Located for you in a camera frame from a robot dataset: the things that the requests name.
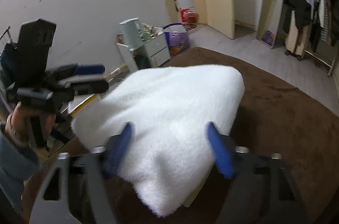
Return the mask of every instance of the drawer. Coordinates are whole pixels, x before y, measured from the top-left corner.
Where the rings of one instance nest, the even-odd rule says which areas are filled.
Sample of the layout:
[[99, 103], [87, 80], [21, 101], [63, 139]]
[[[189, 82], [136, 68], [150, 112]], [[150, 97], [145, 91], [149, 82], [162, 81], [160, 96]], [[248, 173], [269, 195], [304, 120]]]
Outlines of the drawer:
[[155, 55], [165, 47], [167, 47], [165, 34], [160, 34], [145, 43], [145, 50], [148, 57]]
[[168, 48], [162, 49], [154, 56], [150, 57], [150, 65], [152, 67], [159, 67], [171, 58]]

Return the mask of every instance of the blue handle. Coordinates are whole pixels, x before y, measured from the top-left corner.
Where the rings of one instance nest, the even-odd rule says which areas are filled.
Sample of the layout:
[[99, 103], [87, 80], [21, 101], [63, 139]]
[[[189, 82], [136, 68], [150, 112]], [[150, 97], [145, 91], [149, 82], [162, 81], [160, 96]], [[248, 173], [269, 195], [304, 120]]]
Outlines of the blue handle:
[[168, 27], [171, 27], [171, 26], [174, 26], [174, 25], [182, 25], [182, 23], [171, 23], [171, 24], [166, 25], [163, 29], [165, 30]]
[[104, 162], [104, 172], [108, 176], [117, 175], [119, 172], [120, 164], [128, 150], [129, 143], [133, 135], [133, 126], [127, 123], [122, 133], [112, 136], [107, 144], [107, 158]]
[[219, 132], [212, 122], [207, 125], [207, 137], [213, 149], [215, 164], [218, 171], [223, 174], [226, 179], [232, 178], [235, 174], [232, 165], [232, 151], [226, 148]]
[[105, 66], [102, 64], [97, 65], [82, 65], [78, 66], [74, 70], [75, 75], [96, 75], [96, 74], [103, 74], [105, 72]]

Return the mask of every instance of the brown carpet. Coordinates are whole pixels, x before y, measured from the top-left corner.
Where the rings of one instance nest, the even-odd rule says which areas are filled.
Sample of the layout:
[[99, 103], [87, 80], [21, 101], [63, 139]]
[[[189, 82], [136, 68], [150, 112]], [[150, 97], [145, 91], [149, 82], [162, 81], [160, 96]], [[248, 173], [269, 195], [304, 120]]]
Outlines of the brown carpet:
[[[339, 118], [299, 89], [242, 60], [203, 48], [193, 48], [168, 66], [230, 65], [240, 71], [245, 95], [240, 104], [232, 137], [253, 152], [279, 152], [290, 166], [305, 201], [310, 223], [326, 208], [339, 185]], [[85, 149], [73, 139], [62, 152], [79, 154]], [[26, 219], [32, 209], [42, 173], [26, 185], [23, 196]], [[156, 218], [119, 178], [107, 181], [107, 190], [121, 223], [213, 224], [225, 199], [229, 182], [214, 168], [190, 208], [179, 208], [168, 218]]]

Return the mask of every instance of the white towel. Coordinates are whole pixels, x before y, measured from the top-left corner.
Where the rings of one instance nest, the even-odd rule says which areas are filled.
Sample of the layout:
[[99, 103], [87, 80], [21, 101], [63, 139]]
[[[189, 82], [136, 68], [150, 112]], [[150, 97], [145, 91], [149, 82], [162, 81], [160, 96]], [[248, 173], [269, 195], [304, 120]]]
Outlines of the white towel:
[[202, 65], [140, 70], [89, 104], [72, 128], [87, 148], [105, 145], [126, 122], [135, 128], [119, 176], [156, 215], [182, 205], [214, 163], [206, 124], [228, 135], [244, 94], [232, 67]]

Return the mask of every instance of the purple bag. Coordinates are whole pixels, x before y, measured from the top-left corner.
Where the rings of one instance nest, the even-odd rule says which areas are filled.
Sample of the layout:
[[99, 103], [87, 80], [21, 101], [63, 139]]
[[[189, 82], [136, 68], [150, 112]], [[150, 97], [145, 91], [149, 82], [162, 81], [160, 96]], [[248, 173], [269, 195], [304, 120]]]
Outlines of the purple bag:
[[171, 55], [176, 55], [189, 47], [189, 34], [181, 23], [173, 23], [163, 28]]

